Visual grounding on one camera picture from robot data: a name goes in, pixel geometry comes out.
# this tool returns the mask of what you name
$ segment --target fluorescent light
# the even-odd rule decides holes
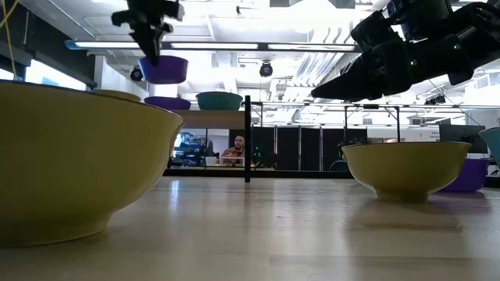
[[[260,64],[262,62],[261,59],[257,58],[238,58],[237,59],[238,63],[255,63],[255,64]]]
[[[410,108],[454,108],[454,105],[410,105]]]
[[[356,107],[357,105],[354,104],[343,104],[343,103],[311,103],[311,106],[329,106],[329,107],[346,107],[346,106],[352,106]]]
[[[174,49],[217,49],[217,50],[256,50],[259,46],[251,43],[172,43]]]
[[[309,50],[309,51],[337,51],[352,52],[355,49],[353,45],[341,44],[269,44],[269,50]]]
[[[135,42],[76,41],[75,45],[79,48],[139,49]]]
[[[303,102],[263,102],[262,105],[268,106],[305,106]]]

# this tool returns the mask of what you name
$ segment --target teal bowl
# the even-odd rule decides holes
[[[497,163],[500,163],[500,127],[493,127],[479,132],[486,142],[490,152]]]
[[[243,97],[222,91],[204,92],[196,95],[201,110],[239,110]]]

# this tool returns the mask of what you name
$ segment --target purple bin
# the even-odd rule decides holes
[[[191,103],[182,98],[149,97],[144,102],[166,110],[189,110],[191,107]]]
[[[444,192],[476,192],[481,189],[488,174],[489,160],[466,159],[459,177],[442,189]]]
[[[139,59],[144,78],[153,84],[179,84],[186,80],[188,61],[172,55],[159,56],[159,64],[153,66],[149,59]]]

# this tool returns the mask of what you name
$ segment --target wooden table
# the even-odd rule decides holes
[[[354,180],[163,178],[106,232],[0,250],[0,280],[495,281],[500,193],[374,200]]]

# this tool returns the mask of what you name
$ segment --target computer screen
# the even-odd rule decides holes
[[[440,141],[460,141],[472,144],[469,153],[487,153],[488,146],[479,136],[484,126],[472,125],[439,125]]]

